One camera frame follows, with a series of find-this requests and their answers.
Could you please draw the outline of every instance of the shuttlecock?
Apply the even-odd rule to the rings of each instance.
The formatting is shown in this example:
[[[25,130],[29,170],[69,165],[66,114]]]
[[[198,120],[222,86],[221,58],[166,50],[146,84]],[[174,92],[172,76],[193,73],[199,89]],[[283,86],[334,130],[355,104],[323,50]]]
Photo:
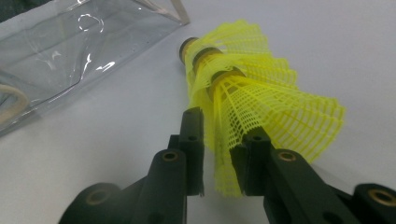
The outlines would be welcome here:
[[[275,148],[295,150],[312,161],[343,124],[336,99],[299,91],[297,73],[272,56],[258,25],[224,23],[180,49],[186,66],[189,107],[205,117],[205,144],[216,157],[216,189],[241,195],[230,149],[262,127]]]

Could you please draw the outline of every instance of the plastic shuttlecock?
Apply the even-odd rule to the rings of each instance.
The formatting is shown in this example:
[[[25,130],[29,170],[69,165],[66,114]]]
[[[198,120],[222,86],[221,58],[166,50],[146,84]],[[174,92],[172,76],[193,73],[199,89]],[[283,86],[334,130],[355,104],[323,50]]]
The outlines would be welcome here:
[[[230,149],[262,127],[275,148],[314,160],[339,133],[345,109],[336,99],[300,91],[286,59],[272,56],[258,25],[224,23],[185,41],[189,107],[205,117],[205,144],[216,156],[216,189],[241,195]]]

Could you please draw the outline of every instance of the transparent packaging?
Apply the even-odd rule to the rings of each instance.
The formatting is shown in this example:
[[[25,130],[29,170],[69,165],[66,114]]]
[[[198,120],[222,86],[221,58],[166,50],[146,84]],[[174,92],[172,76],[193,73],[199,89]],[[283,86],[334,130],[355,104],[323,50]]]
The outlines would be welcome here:
[[[159,2],[57,0],[0,23],[0,133],[188,22]]]

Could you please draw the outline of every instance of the black plastic part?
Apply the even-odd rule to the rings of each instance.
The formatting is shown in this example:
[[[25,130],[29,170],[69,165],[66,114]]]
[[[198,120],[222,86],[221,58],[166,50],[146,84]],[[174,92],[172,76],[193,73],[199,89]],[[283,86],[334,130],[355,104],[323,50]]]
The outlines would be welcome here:
[[[171,136],[171,143],[176,141]],[[187,195],[204,194],[204,117],[199,107],[191,108],[183,113],[178,149],[187,157]]]
[[[273,186],[268,188],[267,185],[265,196],[271,195],[269,198],[272,200],[279,197],[286,208],[283,213],[289,214],[291,223],[360,223],[300,154],[286,149],[273,149],[266,170],[271,180],[268,185]],[[275,195],[272,189],[276,189],[278,194]],[[271,223],[289,222],[273,220]]]
[[[264,209],[268,220],[272,224],[289,224],[291,216],[282,198],[279,197],[276,186],[270,180],[265,182]]]
[[[116,206],[115,195],[120,189],[107,183],[99,183],[84,189],[69,205],[59,223],[61,224],[107,224],[111,223]]]
[[[40,7],[51,0],[2,0],[0,22],[6,21],[35,7]]]
[[[171,134],[169,138],[168,148],[178,148],[178,134]]]
[[[347,193],[345,193],[345,192],[343,192],[343,191],[341,191],[340,189],[337,189],[337,188],[333,187],[333,186],[329,185],[329,188],[332,189],[332,192],[335,195],[337,195],[338,199],[340,199],[341,202],[343,202],[344,205],[346,205],[346,207],[348,207],[349,210],[350,210],[350,207],[351,207],[350,200],[352,199],[352,196],[347,194]]]
[[[243,142],[230,150],[239,187],[247,196],[262,196],[265,159],[272,148],[271,139],[262,128],[257,128],[248,132]]]
[[[131,224],[186,222],[186,156],[177,149],[157,153],[140,191]]]
[[[148,175],[127,189],[96,184],[69,205],[60,224],[186,223],[186,156],[177,149],[157,153]]]
[[[377,184],[355,188],[350,209],[361,223],[396,223],[396,191]]]

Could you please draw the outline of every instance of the white table surface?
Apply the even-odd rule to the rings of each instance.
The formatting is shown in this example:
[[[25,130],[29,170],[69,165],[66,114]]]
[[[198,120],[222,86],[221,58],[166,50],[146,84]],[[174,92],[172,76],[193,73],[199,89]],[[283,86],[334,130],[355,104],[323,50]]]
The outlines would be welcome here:
[[[396,189],[396,1],[185,0],[191,24],[125,64],[74,101],[0,138],[0,223],[57,223],[77,194],[97,182],[122,188],[145,176],[178,133],[188,104],[177,57],[187,37],[226,21],[258,23],[276,57],[299,72],[304,91],[347,108],[335,142],[313,163],[329,184]],[[191,197],[188,223],[268,223],[262,197],[214,191],[205,154],[205,197]]]

